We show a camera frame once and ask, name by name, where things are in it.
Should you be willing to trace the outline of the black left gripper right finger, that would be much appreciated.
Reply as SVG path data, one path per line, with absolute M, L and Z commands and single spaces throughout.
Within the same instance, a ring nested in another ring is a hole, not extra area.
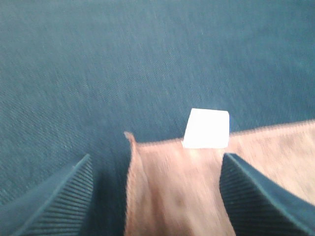
M 225 153 L 220 194 L 238 236 L 313 236 L 315 207 L 236 154 Z

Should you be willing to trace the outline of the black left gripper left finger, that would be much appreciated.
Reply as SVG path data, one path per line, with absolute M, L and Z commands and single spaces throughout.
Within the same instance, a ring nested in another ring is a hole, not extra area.
M 77 236 L 93 194 L 90 155 L 72 161 L 45 182 L 0 208 L 2 236 Z

